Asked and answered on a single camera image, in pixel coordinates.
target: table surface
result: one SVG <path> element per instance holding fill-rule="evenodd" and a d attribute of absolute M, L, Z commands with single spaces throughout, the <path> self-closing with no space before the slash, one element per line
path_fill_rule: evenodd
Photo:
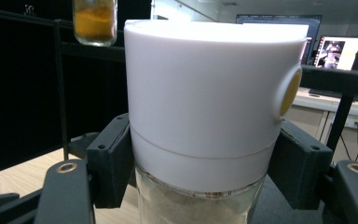
<path fill-rule="evenodd" d="M 62 160 L 63 152 L 59 149 L 1 171 L 0 194 L 15 192 L 22 197 L 41 189 L 48 168 Z M 136 188 L 128 185 L 120 208 L 95 209 L 96 223 L 139 223 L 137 194 Z"/>

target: orange liquid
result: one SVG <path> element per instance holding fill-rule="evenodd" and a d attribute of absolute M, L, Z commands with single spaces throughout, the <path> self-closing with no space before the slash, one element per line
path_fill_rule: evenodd
<path fill-rule="evenodd" d="M 113 37 L 113 27 L 112 8 L 86 8 L 75 13 L 75 32 L 83 38 L 109 40 Z"/>

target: electrical outlet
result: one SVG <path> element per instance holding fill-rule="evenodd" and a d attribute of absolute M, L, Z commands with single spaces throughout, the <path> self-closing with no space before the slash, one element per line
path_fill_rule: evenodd
<path fill-rule="evenodd" d="M 358 116 L 348 115 L 345 127 L 358 129 Z"/>

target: computer monitor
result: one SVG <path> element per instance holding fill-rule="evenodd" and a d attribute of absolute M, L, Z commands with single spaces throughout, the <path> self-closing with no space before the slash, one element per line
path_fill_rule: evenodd
<path fill-rule="evenodd" d="M 316 67 L 358 71 L 358 37 L 321 36 L 313 64 Z"/>
<path fill-rule="evenodd" d="M 302 64 L 312 63 L 312 52 L 319 31 L 322 16 L 320 15 L 246 15 L 238 14 L 236 23 L 275 23 L 308 25 L 307 46 L 302 57 Z"/>

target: monitor screen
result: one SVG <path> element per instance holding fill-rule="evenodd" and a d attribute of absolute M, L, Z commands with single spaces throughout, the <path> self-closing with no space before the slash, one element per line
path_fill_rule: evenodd
<path fill-rule="evenodd" d="M 307 46 L 302 57 L 302 64 L 312 63 L 311 59 L 315 39 L 319 31 L 322 16 L 320 15 L 237 15 L 236 23 L 276 23 L 276 24 L 298 24 L 308 25 Z"/>
<path fill-rule="evenodd" d="M 358 37 L 322 36 L 314 65 L 358 71 Z"/>

